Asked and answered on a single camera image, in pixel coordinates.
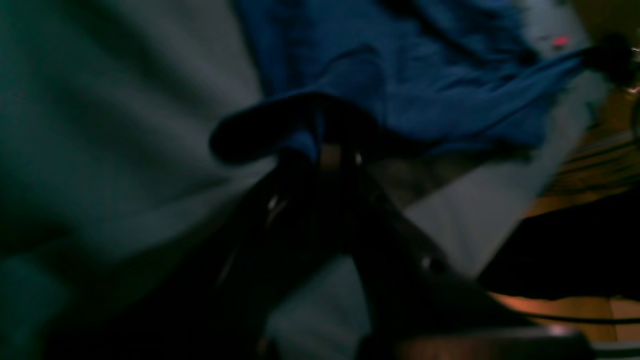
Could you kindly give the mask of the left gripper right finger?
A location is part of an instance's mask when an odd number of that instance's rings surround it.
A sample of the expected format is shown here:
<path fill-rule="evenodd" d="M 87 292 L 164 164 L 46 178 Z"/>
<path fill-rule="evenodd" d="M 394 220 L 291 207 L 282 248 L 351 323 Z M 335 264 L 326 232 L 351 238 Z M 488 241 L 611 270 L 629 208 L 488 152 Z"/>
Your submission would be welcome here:
<path fill-rule="evenodd" d="M 372 330 L 358 360 L 537 360 L 535 326 L 450 267 L 342 146 L 341 185 L 354 230 L 348 246 L 366 293 Z"/>

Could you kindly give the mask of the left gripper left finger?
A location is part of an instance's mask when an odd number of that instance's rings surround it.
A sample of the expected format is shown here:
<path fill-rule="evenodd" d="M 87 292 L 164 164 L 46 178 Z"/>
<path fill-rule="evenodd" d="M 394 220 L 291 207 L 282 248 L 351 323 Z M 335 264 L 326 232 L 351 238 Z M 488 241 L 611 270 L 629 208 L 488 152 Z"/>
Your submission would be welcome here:
<path fill-rule="evenodd" d="M 268 317 L 339 251 L 324 240 L 320 171 L 301 152 L 242 198 L 162 285 L 152 360 L 278 360 Z"/>

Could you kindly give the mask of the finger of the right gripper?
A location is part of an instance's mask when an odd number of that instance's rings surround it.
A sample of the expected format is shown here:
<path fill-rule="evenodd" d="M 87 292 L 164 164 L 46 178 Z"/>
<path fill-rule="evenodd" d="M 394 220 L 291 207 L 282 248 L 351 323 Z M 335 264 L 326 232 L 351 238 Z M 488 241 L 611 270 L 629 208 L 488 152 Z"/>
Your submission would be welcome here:
<path fill-rule="evenodd" d="M 601 73 L 614 85 L 633 85 L 638 74 L 638 48 L 619 33 L 605 35 L 585 50 L 585 67 Z"/>

